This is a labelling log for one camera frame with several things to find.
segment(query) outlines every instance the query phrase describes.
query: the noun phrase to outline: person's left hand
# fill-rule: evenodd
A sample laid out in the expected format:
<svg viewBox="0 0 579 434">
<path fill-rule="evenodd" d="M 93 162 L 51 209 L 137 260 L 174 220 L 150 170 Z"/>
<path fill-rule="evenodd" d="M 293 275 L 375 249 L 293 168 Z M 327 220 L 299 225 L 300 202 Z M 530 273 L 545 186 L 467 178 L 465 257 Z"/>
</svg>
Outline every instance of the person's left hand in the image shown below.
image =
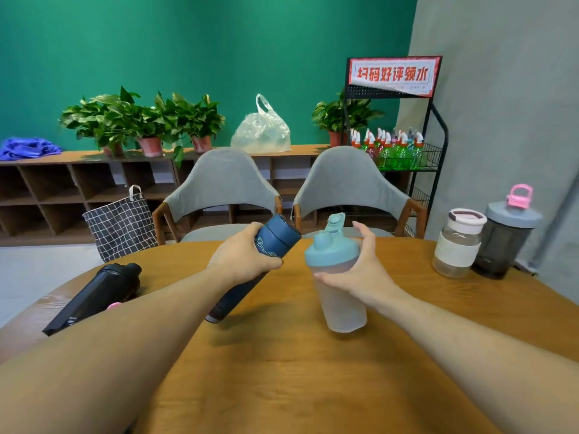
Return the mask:
<svg viewBox="0 0 579 434">
<path fill-rule="evenodd" d="M 262 272 L 281 268 L 279 257 L 261 254 L 255 247 L 255 235 L 263 224 L 252 222 L 243 231 L 222 243 L 211 257 L 207 268 L 216 268 L 231 277 L 232 286 L 248 282 Z"/>
</svg>

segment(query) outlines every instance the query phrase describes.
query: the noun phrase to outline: chair backrest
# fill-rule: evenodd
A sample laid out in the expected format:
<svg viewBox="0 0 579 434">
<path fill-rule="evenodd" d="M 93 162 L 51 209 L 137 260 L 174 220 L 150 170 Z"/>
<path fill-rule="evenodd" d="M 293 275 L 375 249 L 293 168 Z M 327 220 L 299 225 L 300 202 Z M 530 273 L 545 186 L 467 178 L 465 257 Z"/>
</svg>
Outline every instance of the chair backrest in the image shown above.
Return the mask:
<svg viewBox="0 0 579 434">
<path fill-rule="evenodd" d="M 367 153 L 351 146 L 337 146 L 315 160 L 293 203 L 300 205 L 302 217 L 333 205 L 364 205 L 400 219 L 408 199 L 381 175 Z"/>
<path fill-rule="evenodd" d="M 185 182 L 165 202 L 178 221 L 199 209 L 229 204 L 253 204 L 274 213 L 279 193 L 241 149 L 218 147 L 204 153 Z"/>
</svg>

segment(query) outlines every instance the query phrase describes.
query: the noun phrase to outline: gray concrete wall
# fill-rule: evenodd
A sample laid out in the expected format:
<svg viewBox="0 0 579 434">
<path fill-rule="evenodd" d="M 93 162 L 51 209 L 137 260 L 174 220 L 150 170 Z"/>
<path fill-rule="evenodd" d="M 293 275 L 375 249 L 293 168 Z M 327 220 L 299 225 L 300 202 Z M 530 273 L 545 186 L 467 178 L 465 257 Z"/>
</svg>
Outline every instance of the gray concrete wall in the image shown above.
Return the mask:
<svg viewBox="0 0 579 434">
<path fill-rule="evenodd" d="M 435 105 L 450 145 L 427 238 L 455 207 L 484 211 L 512 185 L 534 187 L 546 221 L 519 257 L 528 259 L 579 168 L 579 0 L 419 0 L 410 55 L 442 55 Z M 398 127 L 422 126 L 425 100 L 401 103 Z M 426 141 L 442 143 L 434 116 Z M 418 187 L 429 191 L 431 176 Z M 539 277 L 579 303 L 579 204 Z"/>
</svg>

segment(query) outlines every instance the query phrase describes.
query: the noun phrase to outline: plant pot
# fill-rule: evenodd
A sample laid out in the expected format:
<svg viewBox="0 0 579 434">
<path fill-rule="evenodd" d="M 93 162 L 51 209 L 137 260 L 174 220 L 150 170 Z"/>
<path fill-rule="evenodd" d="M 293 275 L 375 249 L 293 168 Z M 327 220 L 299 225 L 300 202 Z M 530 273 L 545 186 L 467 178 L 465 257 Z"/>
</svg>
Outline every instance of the plant pot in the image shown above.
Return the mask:
<svg viewBox="0 0 579 434">
<path fill-rule="evenodd" d="M 159 137 L 141 138 L 138 140 L 145 157 L 162 157 L 163 145 Z"/>
<path fill-rule="evenodd" d="M 123 150 L 123 146 L 119 143 L 117 143 L 112 150 L 110 147 L 104 146 L 103 152 L 105 153 L 105 155 L 107 157 L 111 157 L 111 158 L 118 158 L 118 157 L 124 157 L 125 156 L 125 151 Z"/>
<path fill-rule="evenodd" d="M 336 147 L 341 145 L 348 145 L 348 134 L 347 132 L 332 132 L 328 131 L 329 134 L 329 147 Z"/>
<path fill-rule="evenodd" d="M 195 146 L 195 152 L 207 152 L 213 149 L 211 146 L 210 135 L 206 135 L 205 137 L 201 138 L 192 135 L 191 142 L 193 143 L 193 146 Z"/>
</svg>

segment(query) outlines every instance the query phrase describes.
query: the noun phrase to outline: pink carry handle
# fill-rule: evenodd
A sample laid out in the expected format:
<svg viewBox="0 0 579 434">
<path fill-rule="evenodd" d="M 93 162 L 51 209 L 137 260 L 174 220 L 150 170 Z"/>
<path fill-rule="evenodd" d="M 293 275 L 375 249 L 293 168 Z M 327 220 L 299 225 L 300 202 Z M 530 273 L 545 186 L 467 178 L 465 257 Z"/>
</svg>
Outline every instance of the pink carry handle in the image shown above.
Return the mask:
<svg viewBox="0 0 579 434">
<path fill-rule="evenodd" d="M 517 189 L 525 189 L 526 196 L 515 195 Z M 513 186 L 511 192 L 507 195 L 507 205 L 511 207 L 529 208 L 531 207 L 531 200 L 533 199 L 533 188 L 528 184 L 517 184 Z"/>
</svg>

